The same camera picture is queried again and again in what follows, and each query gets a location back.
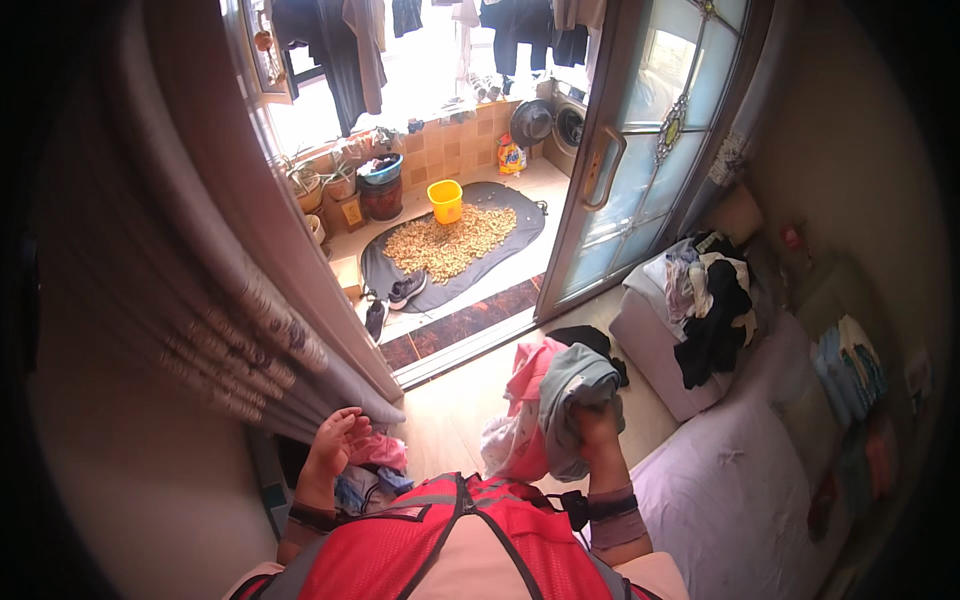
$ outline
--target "sliding glass door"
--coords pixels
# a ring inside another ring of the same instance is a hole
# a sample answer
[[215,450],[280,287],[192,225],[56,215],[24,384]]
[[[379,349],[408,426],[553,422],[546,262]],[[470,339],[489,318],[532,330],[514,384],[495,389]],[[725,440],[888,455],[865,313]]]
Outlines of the sliding glass door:
[[739,102],[729,92],[746,27],[766,25],[752,21],[752,2],[764,4],[611,5],[539,320],[616,283],[676,233],[667,231],[671,217],[695,191],[697,167],[713,160],[709,141],[725,133],[717,117]]

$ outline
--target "door frame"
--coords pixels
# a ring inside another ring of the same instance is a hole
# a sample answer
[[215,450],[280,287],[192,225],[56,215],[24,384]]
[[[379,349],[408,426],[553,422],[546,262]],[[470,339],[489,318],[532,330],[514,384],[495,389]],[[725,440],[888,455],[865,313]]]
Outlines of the door frame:
[[[686,210],[700,188],[700,183],[706,178],[712,159],[717,155],[736,116],[740,102],[746,95],[766,39],[773,7],[774,0],[749,1],[747,14],[744,16],[742,42],[734,58],[733,69],[728,75],[727,88],[720,101],[720,109],[714,116],[708,138],[700,149],[695,166],[684,182],[678,201],[660,228],[652,253],[661,252],[669,247],[680,233],[680,225]],[[608,0],[607,2],[604,23],[615,23],[615,27],[611,30],[604,28],[600,41],[597,68],[592,85],[594,93],[590,95],[591,102],[587,107],[584,140],[574,160],[570,185],[564,202],[564,214],[561,217],[557,238],[550,253],[550,262],[534,311],[534,320],[538,324],[550,321],[611,289],[639,263],[637,261],[628,264],[573,296],[561,299],[566,275],[573,263],[574,253],[589,215],[589,211],[585,210],[583,205],[593,197],[598,184],[599,166],[605,159],[605,153],[609,152],[610,146],[614,145],[611,144],[614,140],[605,133],[605,129],[607,126],[615,127],[617,124],[627,83],[631,80],[631,74],[635,71],[635,66],[638,67],[638,61],[641,59],[635,56],[637,37],[646,36],[652,9],[653,3],[649,1]],[[612,57],[630,58],[625,64],[623,60],[612,61]],[[602,90],[602,93],[596,93],[597,90]],[[610,178],[613,176],[615,171],[609,174]]]

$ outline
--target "person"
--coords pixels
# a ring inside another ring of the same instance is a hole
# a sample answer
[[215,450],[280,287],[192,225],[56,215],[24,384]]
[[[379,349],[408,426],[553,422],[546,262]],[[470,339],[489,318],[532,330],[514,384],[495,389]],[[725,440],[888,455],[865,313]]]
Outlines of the person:
[[[300,472],[276,563],[247,573],[225,599],[688,600],[680,571],[668,554],[654,552],[643,525],[613,410],[573,415],[590,477],[586,499],[564,496],[569,511],[532,485],[456,472],[341,522],[334,480],[372,428],[359,408],[335,412]],[[571,528],[587,518],[589,551]]]

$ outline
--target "bag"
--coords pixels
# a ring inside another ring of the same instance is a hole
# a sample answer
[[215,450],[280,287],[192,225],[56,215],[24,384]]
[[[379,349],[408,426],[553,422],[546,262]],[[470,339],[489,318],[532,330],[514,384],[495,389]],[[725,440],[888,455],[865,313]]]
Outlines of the bag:
[[527,157],[523,154],[509,133],[504,133],[496,141],[499,148],[496,149],[496,157],[500,163],[500,175],[511,175],[518,173],[527,167]]

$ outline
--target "yellow bucket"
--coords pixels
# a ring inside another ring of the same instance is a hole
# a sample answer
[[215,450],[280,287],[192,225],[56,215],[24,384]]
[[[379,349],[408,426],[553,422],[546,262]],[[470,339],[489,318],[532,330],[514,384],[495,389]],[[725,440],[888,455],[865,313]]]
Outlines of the yellow bucket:
[[427,198],[433,205],[433,214],[441,225],[453,223],[460,218],[464,190],[454,180],[437,181],[426,188]]

